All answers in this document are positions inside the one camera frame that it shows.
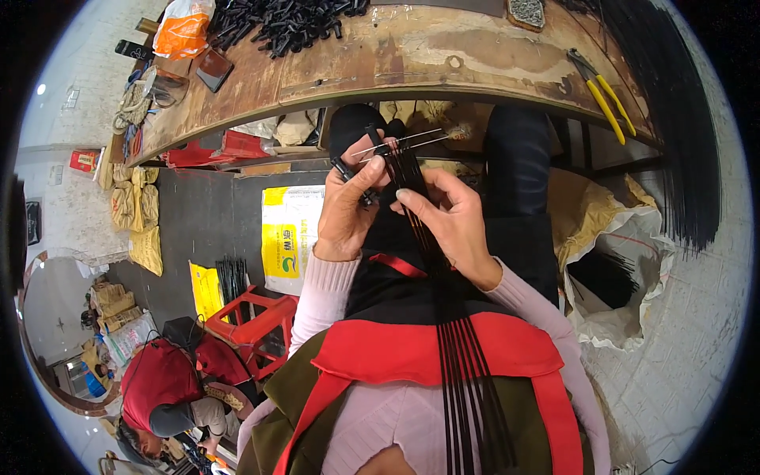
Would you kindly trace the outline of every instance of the tiled floor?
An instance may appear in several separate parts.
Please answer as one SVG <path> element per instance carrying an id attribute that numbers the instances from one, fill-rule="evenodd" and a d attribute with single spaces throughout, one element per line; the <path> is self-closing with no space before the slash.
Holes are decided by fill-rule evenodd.
<path id="1" fill-rule="evenodd" d="M 683 19 L 676 22 L 713 112 L 723 218 L 706 252 L 684 260 L 678 248 L 667 289 L 644 324 L 643 347 L 625 354 L 585 345 L 586 368 L 608 412 L 613 464 L 635 463 L 637 473 L 660 458 L 679 459 L 692 444 L 733 361 L 751 282 L 752 202 L 739 133 L 709 61 Z M 660 463 L 648 473 L 672 469 Z"/>

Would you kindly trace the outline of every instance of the rope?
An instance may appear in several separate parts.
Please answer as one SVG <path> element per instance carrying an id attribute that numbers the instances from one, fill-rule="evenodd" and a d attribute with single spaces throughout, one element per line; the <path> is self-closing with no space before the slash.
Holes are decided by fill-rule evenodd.
<path id="1" fill-rule="evenodd" d="M 140 125 L 145 120 L 145 116 L 147 116 L 147 111 L 150 109 L 153 100 L 150 97 L 142 97 L 143 85 L 145 84 L 144 79 L 155 69 L 156 66 L 150 66 L 142 74 L 139 81 L 135 81 L 127 87 L 122 100 L 119 101 L 119 110 L 116 111 L 116 115 L 113 118 L 112 128 L 114 134 L 121 135 L 130 124 Z"/>

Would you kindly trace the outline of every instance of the red apron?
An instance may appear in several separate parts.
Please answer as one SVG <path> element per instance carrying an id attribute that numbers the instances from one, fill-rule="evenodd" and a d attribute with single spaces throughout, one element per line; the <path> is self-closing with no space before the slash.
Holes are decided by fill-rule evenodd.
<path id="1" fill-rule="evenodd" d="M 555 475 L 581 475 L 583 454 L 578 423 L 559 369 L 562 357 L 549 335 L 516 317 L 493 312 L 471 320 L 494 376 L 530 378 L 541 413 Z M 379 385 L 409 381 L 440 385 L 441 363 L 433 325 L 387 325 L 344 320 L 327 332 L 312 364 L 321 370 L 274 475 L 285 475 L 293 444 L 314 419 L 354 381 Z"/>

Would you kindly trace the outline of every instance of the woman's right hand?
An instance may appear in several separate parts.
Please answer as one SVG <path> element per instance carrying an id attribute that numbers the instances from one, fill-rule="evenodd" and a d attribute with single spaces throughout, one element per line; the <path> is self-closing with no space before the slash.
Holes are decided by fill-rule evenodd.
<path id="1" fill-rule="evenodd" d="M 398 201 L 391 209 L 403 214 L 401 205 L 406 206 L 428 226 L 451 265 L 479 289 L 495 289 L 502 280 L 502 266 L 488 252 L 480 196 L 443 169 L 423 170 L 423 176 L 440 205 L 403 188 L 396 192 Z"/>

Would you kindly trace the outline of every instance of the hand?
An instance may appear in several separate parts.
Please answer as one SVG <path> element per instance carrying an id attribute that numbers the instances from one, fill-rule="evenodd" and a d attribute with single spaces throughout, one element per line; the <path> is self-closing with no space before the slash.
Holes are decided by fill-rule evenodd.
<path id="1" fill-rule="evenodd" d="M 343 183 L 340 173 L 333 168 L 325 181 L 325 202 L 317 227 L 317 243 L 314 256 L 323 261 L 346 262 L 356 259 L 361 251 L 367 231 L 375 220 L 378 204 L 364 207 L 359 203 L 362 193 L 373 187 L 381 189 L 390 182 L 385 172 L 382 157 L 373 157 L 369 162 L 356 165 L 363 157 L 352 155 L 372 146 L 368 135 L 348 147 L 341 157 L 353 169 L 361 170 L 351 180 Z"/>
<path id="2" fill-rule="evenodd" d="M 495 289 L 502 280 L 502 266 L 488 252 L 480 196 L 443 169 L 423 170 L 423 176 L 438 207 L 403 188 L 396 192 L 398 201 L 391 209 L 403 214 L 401 205 L 406 206 L 430 228 L 451 265 L 479 289 Z"/>
<path id="3" fill-rule="evenodd" d="M 208 439 L 204 440 L 203 442 L 198 443 L 198 447 L 205 448 L 207 454 L 213 455 L 214 457 L 216 457 L 217 447 L 219 446 L 219 441 L 221 439 L 222 439 L 221 437 L 216 437 L 215 435 L 209 435 Z"/>

